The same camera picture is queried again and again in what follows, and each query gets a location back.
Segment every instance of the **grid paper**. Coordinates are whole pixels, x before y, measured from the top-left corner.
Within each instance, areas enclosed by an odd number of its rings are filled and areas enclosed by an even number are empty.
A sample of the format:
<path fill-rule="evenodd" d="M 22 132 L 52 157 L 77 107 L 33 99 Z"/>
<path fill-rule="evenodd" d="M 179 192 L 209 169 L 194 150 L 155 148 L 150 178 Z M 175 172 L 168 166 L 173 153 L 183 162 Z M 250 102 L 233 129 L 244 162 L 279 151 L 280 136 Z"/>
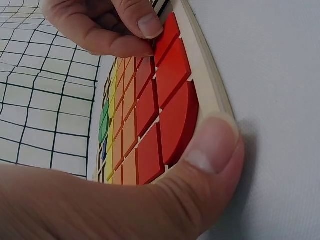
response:
<path fill-rule="evenodd" d="M 0 2 L 0 164 L 87 178 L 100 60 L 45 20 L 40 0 Z"/>

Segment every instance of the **colored square tile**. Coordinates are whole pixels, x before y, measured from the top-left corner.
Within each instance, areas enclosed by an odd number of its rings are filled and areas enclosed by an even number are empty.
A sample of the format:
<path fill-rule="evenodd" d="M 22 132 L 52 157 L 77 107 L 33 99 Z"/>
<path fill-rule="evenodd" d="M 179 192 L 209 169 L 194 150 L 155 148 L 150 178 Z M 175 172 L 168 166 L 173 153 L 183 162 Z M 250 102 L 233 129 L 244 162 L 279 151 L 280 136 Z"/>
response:
<path fill-rule="evenodd" d="M 128 60 L 128 65 L 125 69 L 124 75 L 124 91 L 127 91 L 132 79 L 136 76 L 137 68 L 136 68 L 136 58 L 132 57 Z"/>
<path fill-rule="evenodd" d="M 124 94 L 123 100 L 123 120 L 126 121 L 131 113 L 132 109 L 137 104 L 136 96 L 136 79 L 133 78 L 127 91 Z"/>
<path fill-rule="evenodd" d="M 124 69 L 126 71 L 127 71 L 127 67 L 129 65 L 129 62 L 130 62 L 131 59 L 134 59 L 134 57 L 128 57 L 128 58 L 125 59 L 125 65 L 124 65 L 125 67 L 124 67 Z"/>
<path fill-rule="evenodd" d="M 123 173 L 122 166 L 120 166 L 112 176 L 112 184 L 113 185 L 123 185 Z"/>
<path fill-rule="evenodd" d="M 137 98 L 140 98 L 143 90 L 146 88 L 149 81 L 156 74 L 155 60 L 151 57 L 145 57 L 136 72 L 135 90 Z"/>
<path fill-rule="evenodd" d="M 152 79 L 136 104 L 137 133 L 142 137 L 159 115 L 157 85 Z"/>
<path fill-rule="evenodd" d="M 109 116 L 107 115 L 102 123 L 102 139 L 104 140 L 109 130 Z"/>
<path fill-rule="evenodd" d="M 124 125 L 123 112 L 124 112 L 124 107 L 123 107 L 123 102 L 121 102 L 114 116 L 113 139 L 116 139 L 118 137 L 118 134 Z"/>
<path fill-rule="evenodd" d="M 163 163 L 173 166 L 186 150 L 198 121 L 199 102 L 193 81 L 186 81 L 160 114 Z"/>
<path fill-rule="evenodd" d="M 117 170 L 118 167 L 122 164 L 124 161 L 123 156 L 123 134 L 122 131 L 118 134 L 118 137 L 115 139 L 113 144 L 113 163 L 112 168 L 113 170 Z"/>
<path fill-rule="evenodd" d="M 161 109 L 190 75 L 191 69 L 185 46 L 182 39 L 178 38 L 156 72 L 158 102 Z"/>
<path fill-rule="evenodd" d="M 104 142 L 104 136 L 103 136 L 103 128 L 102 126 L 99 129 L 99 143 L 102 144 Z"/>
<path fill-rule="evenodd" d="M 116 88 L 117 88 L 117 81 L 113 81 L 110 85 L 109 89 L 109 99 L 113 99 L 116 94 Z"/>
<path fill-rule="evenodd" d="M 138 184 L 149 184 L 165 172 L 160 127 L 156 123 L 138 145 Z"/>
<path fill-rule="evenodd" d="M 124 99 L 124 79 L 122 78 L 115 93 L 115 110 L 118 109 L 120 102 Z"/>
<path fill-rule="evenodd" d="M 109 102 L 109 118 L 113 119 L 116 113 L 116 96 L 113 96 Z"/>
<path fill-rule="evenodd" d="M 138 150 L 134 149 L 122 164 L 123 185 L 137 185 Z"/>
<path fill-rule="evenodd" d="M 100 114 L 99 128 L 101 128 L 102 123 L 104 122 L 104 118 L 105 118 L 104 114 L 105 114 L 104 109 L 102 109 L 101 114 Z"/>
<path fill-rule="evenodd" d="M 136 57 L 135 59 L 136 59 L 136 68 L 138 69 L 138 68 L 140 68 L 141 63 L 144 58 L 143 57 Z"/>
<path fill-rule="evenodd" d="M 124 58 L 117 58 L 116 62 L 117 62 L 117 68 L 116 70 L 118 71 L 118 69 L 120 68 L 121 64 L 123 63 L 125 59 Z"/>
<path fill-rule="evenodd" d="M 137 113 L 134 109 L 123 126 L 123 156 L 127 157 L 137 143 Z"/>
<path fill-rule="evenodd" d="M 113 169 L 113 146 L 111 146 L 109 152 L 106 155 L 105 159 L 105 178 L 108 181 L 112 175 L 114 174 L 114 169 Z"/>
<path fill-rule="evenodd" d="M 119 86 L 119 83 L 125 74 L 125 62 L 126 62 L 125 59 L 123 59 L 118 68 L 118 72 L 116 74 L 116 87 Z"/>
<path fill-rule="evenodd" d="M 164 30 L 155 43 L 155 65 L 160 66 L 166 54 L 176 39 L 180 36 L 177 19 L 174 13 L 170 13 L 163 26 Z"/>
<path fill-rule="evenodd" d="M 108 134 L 108 139 L 106 143 L 106 152 L 109 153 L 112 144 L 114 143 L 114 128 L 115 128 L 115 121 L 110 119 L 111 124 L 109 127 L 109 134 Z"/>
<path fill-rule="evenodd" d="M 102 159 L 102 161 L 104 161 L 104 160 L 106 160 L 106 158 L 107 158 L 107 139 L 105 139 L 103 142 L 101 159 Z"/>
<path fill-rule="evenodd" d="M 107 100 L 103 106 L 103 119 L 106 118 L 109 112 L 109 101 Z"/>

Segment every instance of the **knuckle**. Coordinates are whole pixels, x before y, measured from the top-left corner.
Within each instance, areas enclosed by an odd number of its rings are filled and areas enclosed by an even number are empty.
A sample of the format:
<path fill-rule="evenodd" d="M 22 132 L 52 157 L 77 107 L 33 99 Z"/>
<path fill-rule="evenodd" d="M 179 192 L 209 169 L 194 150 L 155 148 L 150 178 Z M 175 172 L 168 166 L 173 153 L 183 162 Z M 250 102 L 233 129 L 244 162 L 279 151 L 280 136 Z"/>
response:
<path fill-rule="evenodd" d="M 148 4 L 146 0 L 121 0 L 120 1 L 120 9 L 125 13 L 132 13 L 135 11 L 141 11 L 141 9 L 145 8 Z"/>

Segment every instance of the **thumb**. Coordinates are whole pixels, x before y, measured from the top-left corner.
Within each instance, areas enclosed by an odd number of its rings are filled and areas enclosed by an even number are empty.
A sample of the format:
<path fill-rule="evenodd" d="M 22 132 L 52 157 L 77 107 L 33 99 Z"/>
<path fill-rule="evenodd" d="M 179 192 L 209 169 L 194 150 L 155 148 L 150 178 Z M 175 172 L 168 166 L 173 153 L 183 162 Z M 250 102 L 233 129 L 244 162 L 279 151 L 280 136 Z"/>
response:
<path fill-rule="evenodd" d="M 216 222 L 238 185 L 244 155 L 235 121 L 208 118 L 181 161 L 151 188 L 181 239 L 195 239 Z"/>
<path fill-rule="evenodd" d="M 137 37 L 154 39 L 164 30 L 149 0 L 111 0 L 124 25 Z"/>

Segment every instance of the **yellow tile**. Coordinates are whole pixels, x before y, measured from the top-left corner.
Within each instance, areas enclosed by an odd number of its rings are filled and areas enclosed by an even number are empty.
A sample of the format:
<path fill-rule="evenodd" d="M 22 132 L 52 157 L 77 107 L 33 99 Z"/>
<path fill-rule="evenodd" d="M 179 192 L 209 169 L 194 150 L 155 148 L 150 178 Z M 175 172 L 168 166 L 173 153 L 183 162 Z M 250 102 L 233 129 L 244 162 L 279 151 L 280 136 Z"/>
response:
<path fill-rule="evenodd" d="M 110 151 L 110 148 L 114 143 L 114 126 L 115 126 L 114 121 L 112 121 L 109 127 L 108 139 L 106 142 L 106 153 Z"/>
<path fill-rule="evenodd" d="M 116 88 L 117 88 L 117 81 L 113 80 L 113 82 L 110 85 L 110 89 L 109 89 L 110 99 L 112 99 L 115 96 Z"/>
<path fill-rule="evenodd" d="M 112 69 L 112 74 L 111 74 L 111 83 L 113 83 L 114 80 L 117 78 L 118 62 L 119 60 L 115 61 L 114 63 L 114 68 Z"/>
<path fill-rule="evenodd" d="M 93 181 L 94 181 L 94 182 L 98 182 L 97 171 L 94 171 L 94 174 L 93 174 Z"/>
<path fill-rule="evenodd" d="M 114 174 L 113 171 L 113 151 L 114 147 L 113 145 L 111 146 L 109 152 L 106 154 L 106 159 L 105 159 L 105 169 L 104 169 L 104 174 L 105 174 L 105 180 L 108 181 Z"/>
<path fill-rule="evenodd" d="M 116 96 L 113 96 L 109 102 L 109 118 L 113 119 L 116 113 Z"/>

